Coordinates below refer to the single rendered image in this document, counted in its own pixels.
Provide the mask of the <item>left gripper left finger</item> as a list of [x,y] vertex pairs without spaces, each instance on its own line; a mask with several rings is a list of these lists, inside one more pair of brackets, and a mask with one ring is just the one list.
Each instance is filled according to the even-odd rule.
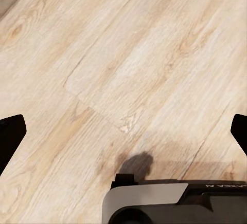
[[27,133],[23,115],[0,120],[0,175]]

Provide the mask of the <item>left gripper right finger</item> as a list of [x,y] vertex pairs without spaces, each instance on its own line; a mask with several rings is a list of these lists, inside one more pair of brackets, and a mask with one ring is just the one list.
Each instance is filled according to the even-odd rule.
[[247,155],[247,116],[240,114],[234,115],[231,133]]

